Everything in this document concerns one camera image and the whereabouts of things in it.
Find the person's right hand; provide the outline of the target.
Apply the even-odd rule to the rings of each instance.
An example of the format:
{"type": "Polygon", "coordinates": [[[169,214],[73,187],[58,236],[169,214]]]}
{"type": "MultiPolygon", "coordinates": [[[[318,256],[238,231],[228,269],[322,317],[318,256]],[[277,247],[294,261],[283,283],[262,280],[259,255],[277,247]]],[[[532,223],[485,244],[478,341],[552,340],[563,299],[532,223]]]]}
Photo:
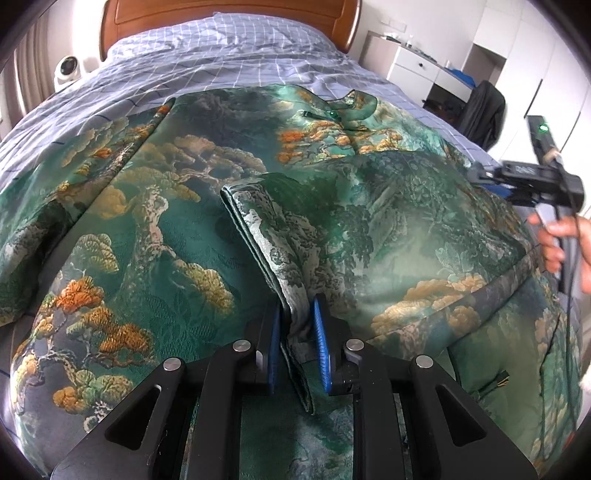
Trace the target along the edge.
{"type": "Polygon", "coordinates": [[[566,260],[566,254],[561,247],[556,245],[556,240],[566,237],[578,240],[581,252],[581,290],[584,294],[589,294],[591,292],[590,221],[579,216],[564,217],[543,226],[537,213],[531,214],[527,221],[531,225],[541,227],[538,239],[545,267],[551,273],[557,273],[566,260]]]}

